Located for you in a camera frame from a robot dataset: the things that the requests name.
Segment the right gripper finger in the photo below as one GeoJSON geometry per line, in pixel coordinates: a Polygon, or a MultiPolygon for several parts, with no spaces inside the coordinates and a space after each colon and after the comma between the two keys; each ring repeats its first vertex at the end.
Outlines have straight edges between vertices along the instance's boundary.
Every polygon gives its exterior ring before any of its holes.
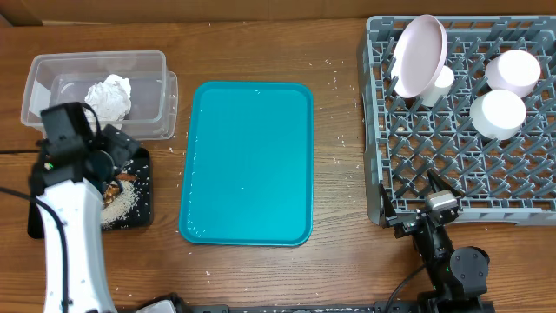
{"type": "Polygon", "coordinates": [[[379,187],[380,187],[381,200],[382,200],[382,209],[380,213],[380,218],[381,220],[395,219],[397,215],[395,213],[394,206],[388,196],[388,193],[382,183],[379,185],[379,187]]]}
{"type": "Polygon", "coordinates": [[[461,198],[461,192],[456,190],[451,184],[442,179],[434,170],[427,171],[427,179],[433,193],[448,190],[456,198],[461,198]]]}

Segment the orange carrot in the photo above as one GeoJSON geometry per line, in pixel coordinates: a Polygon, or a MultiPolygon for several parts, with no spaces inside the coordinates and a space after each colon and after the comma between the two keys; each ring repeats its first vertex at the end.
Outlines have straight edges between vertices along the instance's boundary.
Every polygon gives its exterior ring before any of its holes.
{"type": "Polygon", "coordinates": [[[128,173],[121,173],[119,175],[116,176],[117,180],[121,180],[121,181],[129,181],[129,182],[133,182],[136,180],[136,176],[134,175],[130,175],[128,173]]]}

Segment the white napkin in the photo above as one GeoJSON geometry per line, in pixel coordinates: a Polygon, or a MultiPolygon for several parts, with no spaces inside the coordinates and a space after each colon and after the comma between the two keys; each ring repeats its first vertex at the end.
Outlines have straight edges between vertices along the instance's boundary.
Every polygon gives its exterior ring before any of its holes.
{"type": "Polygon", "coordinates": [[[100,122],[110,122],[121,129],[122,121],[131,109],[131,85],[128,78],[110,74],[103,82],[88,89],[84,102],[96,113],[100,122]]]}

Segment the pale green bowl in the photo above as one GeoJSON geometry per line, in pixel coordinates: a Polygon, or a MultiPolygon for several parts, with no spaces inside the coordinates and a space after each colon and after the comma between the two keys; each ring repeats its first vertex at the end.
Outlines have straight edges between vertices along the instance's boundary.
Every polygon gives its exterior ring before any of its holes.
{"type": "Polygon", "coordinates": [[[520,130],[526,119],[526,106],[509,90],[492,90],[473,101],[469,116],[483,137],[503,141],[520,130]]]}

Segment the white cup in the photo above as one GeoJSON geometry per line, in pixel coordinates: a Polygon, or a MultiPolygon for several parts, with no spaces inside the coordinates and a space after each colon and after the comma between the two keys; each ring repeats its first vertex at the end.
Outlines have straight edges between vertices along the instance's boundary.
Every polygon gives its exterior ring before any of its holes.
{"type": "Polygon", "coordinates": [[[434,107],[440,97],[445,97],[450,89],[452,89],[453,82],[453,71],[449,67],[443,66],[434,83],[420,95],[422,98],[421,104],[427,107],[434,107]]]}

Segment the large white plate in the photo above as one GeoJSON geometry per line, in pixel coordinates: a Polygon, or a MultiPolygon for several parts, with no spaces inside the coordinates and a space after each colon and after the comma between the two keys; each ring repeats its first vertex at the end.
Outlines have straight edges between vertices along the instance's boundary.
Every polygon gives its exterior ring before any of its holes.
{"type": "Polygon", "coordinates": [[[402,31],[394,50],[394,91],[403,98],[422,95],[434,85],[447,57],[447,32],[432,15],[416,17],[402,31]]]}

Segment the small pink plate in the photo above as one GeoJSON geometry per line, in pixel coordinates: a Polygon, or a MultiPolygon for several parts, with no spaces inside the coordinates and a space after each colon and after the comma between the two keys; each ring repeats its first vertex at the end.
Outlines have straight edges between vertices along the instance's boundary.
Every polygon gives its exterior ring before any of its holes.
{"type": "Polygon", "coordinates": [[[492,90],[509,90],[523,98],[539,80],[541,68],[537,58],[523,50],[508,50],[487,66],[485,77],[492,90]]]}

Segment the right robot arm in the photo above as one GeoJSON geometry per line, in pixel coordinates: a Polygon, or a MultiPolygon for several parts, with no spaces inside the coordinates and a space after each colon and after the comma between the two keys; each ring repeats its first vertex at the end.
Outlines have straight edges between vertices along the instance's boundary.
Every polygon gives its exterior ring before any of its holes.
{"type": "Polygon", "coordinates": [[[487,293],[490,257],[481,248],[455,249],[445,225],[458,216],[462,193],[433,170],[427,172],[432,192],[425,206],[411,215],[399,216],[384,186],[380,187],[382,208],[380,226],[392,228],[394,236],[413,238],[423,264],[408,275],[384,303],[374,304],[376,312],[494,312],[492,302],[483,301],[487,293]],[[426,271],[432,291],[421,292],[414,301],[401,301],[399,292],[420,272],[426,271]]]}

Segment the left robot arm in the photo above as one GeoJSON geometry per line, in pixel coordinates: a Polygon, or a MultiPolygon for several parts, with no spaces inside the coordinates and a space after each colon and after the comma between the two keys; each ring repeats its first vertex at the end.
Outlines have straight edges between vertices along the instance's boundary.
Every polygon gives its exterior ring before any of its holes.
{"type": "Polygon", "coordinates": [[[43,110],[40,143],[29,184],[43,225],[46,312],[113,312],[103,257],[103,193],[139,150],[108,124],[91,124],[86,103],[43,110]]]}

